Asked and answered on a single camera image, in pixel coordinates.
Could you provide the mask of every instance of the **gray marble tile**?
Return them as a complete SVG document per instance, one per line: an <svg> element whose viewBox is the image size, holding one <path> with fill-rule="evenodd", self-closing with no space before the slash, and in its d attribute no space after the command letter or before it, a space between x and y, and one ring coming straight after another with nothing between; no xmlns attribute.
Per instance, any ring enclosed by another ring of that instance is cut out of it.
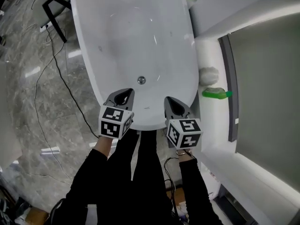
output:
<svg viewBox="0 0 300 225"><path fill-rule="evenodd" d="M59 164L52 155L41 155L41 149L48 148L43 136L37 136L31 132L28 126L19 128L18 131L22 156L18 158L16 168L23 174L49 175L53 179L70 183L71 181L62 172Z"/></svg>
<svg viewBox="0 0 300 225"><path fill-rule="evenodd" d="M60 182L50 176L26 174L25 177L31 179L34 184L34 191L31 191L32 196L30 196L30 199L33 198L34 201L30 203L36 204L36 206L47 212L50 212L61 198L66 197L70 190L67 183Z"/></svg>
<svg viewBox="0 0 300 225"><path fill-rule="evenodd" d="M46 139L51 147L59 146L61 153L86 151L86 145L80 133L76 115L69 115L42 124Z"/></svg>
<svg viewBox="0 0 300 225"><path fill-rule="evenodd" d="M68 75L69 86L81 111L93 132L98 135L98 117L100 105L95 97L86 69L78 70ZM76 105L74 105L80 131L87 143L95 142L97 139L91 133L85 123L83 116Z"/></svg>
<svg viewBox="0 0 300 225"><path fill-rule="evenodd" d="M19 64L18 59L20 58L20 43L22 40L21 32L2 32L2 35L6 36L6 44L5 48L7 49L7 54L5 56L6 61L14 62L15 64Z"/></svg>
<svg viewBox="0 0 300 225"><path fill-rule="evenodd" d="M41 201L39 194L34 189L31 189L32 181L28 180L24 173L9 167L3 171L1 176L9 184L11 189L16 191L20 197L28 201L33 206L34 204L38 207L42 206L43 202Z"/></svg>
<svg viewBox="0 0 300 225"><path fill-rule="evenodd" d="M22 41L16 48L18 51L17 54L19 55L11 58L12 65L10 66L10 72L8 72L8 75L13 78L10 84L11 89L26 89L36 85L36 81L42 70L53 58L51 43L47 44L45 39L46 34L40 34L39 32L34 32L33 34L28 32L23 35ZM55 53L63 46L63 42L59 39L60 38L54 38ZM57 61L63 77L66 78L67 68L64 49L57 55ZM57 76L58 72L53 60L44 71L41 81L39 82L43 83L45 79L51 79Z"/></svg>
<svg viewBox="0 0 300 225"><path fill-rule="evenodd" d="M18 64L14 62L6 62L1 65L6 66L6 96L8 100L11 100L23 90L19 83L21 72Z"/></svg>
<svg viewBox="0 0 300 225"><path fill-rule="evenodd" d="M73 99L60 78L37 85L37 111L42 120L74 114Z"/></svg>
<svg viewBox="0 0 300 225"><path fill-rule="evenodd" d="M72 72L85 69L83 56L79 46L75 25L73 20L69 20L65 25L66 29L66 56L67 56L67 71L69 74Z"/></svg>
<svg viewBox="0 0 300 225"><path fill-rule="evenodd" d="M57 60L57 64L58 67L60 69L61 75L63 77L63 79L68 83L68 74L67 74L67 64L66 64L66 51L65 51L65 47L63 46L63 42L61 42L60 47L57 48L55 51L55 54L57 52L60 51L60 49L62 48L62 50L55 56L56 60ZM48 64L49 61L52 59L52 57L50 57L48 59L48 61L45 63ZM50 64L45 68L45 70L43 71L38 83L39 84L43 84L47 81L52 80L53 78L60 78L60 74L59 71L56 67L56 63L55 60L53 59Z"/></svg>
<svg viewBox="0 0 300 225"><path fill-rule="evenodd" d="M15 128L28 126L33 131L38 130L38 120L34 108L35 88L16 92L7 99L12 124Z"/></svg>

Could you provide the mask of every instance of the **person's arm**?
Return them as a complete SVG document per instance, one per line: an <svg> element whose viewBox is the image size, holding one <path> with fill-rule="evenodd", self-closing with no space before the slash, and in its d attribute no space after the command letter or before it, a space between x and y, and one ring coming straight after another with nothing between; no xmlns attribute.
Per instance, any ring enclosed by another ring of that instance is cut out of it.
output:
<svg viewBox="0 0 300 225"><path fill-rule="evenodd" d="M197 159L188 154L179 157L184 196L187 203L189 224L221 225L209 200L207 188L200 174Z"/></svg>
<svg viewBox="0 0 300 225"><path fill-rule="evenodd" d="M103 180L112 141L112 138L99 138L79 168L66 199L55 211L52 224L85 224L87 205L96 204L105 193Z"/></svg>

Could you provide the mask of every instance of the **white wall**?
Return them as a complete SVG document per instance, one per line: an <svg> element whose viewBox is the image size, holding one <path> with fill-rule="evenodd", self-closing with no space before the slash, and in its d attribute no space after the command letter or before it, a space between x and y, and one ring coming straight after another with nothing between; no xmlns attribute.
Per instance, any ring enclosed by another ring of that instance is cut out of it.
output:
<svg viewBox="0 0 300 225"><path fill-rule="evenodd" d="M6 64L0 62L0 169L6 169L22 155L21 146L12 128L6 100Z"/></svg>
<svg viewBox="0 0 300 225"><path fill-rule="evenodd" d="M268 19L300 12L300 0L198 0L191 8L199 68L214 66L227 89L224 61L218 38ZM194 155L215 174L241 205L261 225L287 225L300 208L300 194L251 162L235 154L236 142L228 141L228 100L201 96L202 146Z"/></svg>
<svg viewBox="0 0 300 225"><path fill-rule="evenodd" d="M195 36L211 39L297 9L299 0L198 0L190 11Z"/></svg>

